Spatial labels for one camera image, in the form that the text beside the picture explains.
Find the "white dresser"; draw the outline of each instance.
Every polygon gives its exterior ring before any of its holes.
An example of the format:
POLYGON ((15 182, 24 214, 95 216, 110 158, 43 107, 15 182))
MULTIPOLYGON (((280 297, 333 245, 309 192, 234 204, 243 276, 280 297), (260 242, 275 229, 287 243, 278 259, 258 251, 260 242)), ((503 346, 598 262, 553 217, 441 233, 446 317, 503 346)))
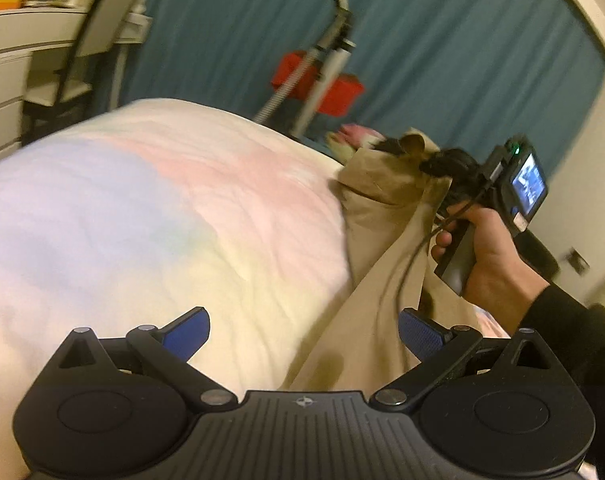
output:
MULTIPOLYGON (((82 22, 79 9, 38 7, 0 11, 0 160, 20 146, 22 97, 32 53, 70 46, 82 22)), ((118 102, 129 44, 142 43, 151 18, 129 14, 116 43, 120 49, 112 81, 112 106, 118 102)))

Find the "white wall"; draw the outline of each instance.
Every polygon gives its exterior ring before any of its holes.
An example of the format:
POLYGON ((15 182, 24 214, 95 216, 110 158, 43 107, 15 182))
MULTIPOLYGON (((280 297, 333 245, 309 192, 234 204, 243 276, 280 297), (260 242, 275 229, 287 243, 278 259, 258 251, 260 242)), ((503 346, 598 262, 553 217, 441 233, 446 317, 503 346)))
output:
MULTIPOLYGON (((605 0, 582 0, 605 37, 605 0)), ((566 262, 558 284, 586 301, 605 280, 605 80, 582 131, 554 175, 531 230, 560 259, 574 247, 591 265, 582 277, 566 262)))
POLYGON ((591 265, 580 277, 564 263, 557 280, 569 294, 585 301, 605 279, 605 81, 531 230, 556 258, 574 247, 591 265))

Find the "bed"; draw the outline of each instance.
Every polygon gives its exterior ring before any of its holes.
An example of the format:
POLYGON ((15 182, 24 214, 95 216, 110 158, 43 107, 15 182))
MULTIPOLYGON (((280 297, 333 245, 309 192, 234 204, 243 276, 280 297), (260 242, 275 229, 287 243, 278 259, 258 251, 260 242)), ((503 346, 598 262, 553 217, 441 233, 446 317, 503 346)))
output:
POLYGON ((345 299, 329 186, 340 168, 244 118, 168 99, 2 161, 0 479, 26 474, 13 411, 76 326, 122 336, 205 306, 211 336, 190 363, 241 398, 281 386, 305 335, 345 299))

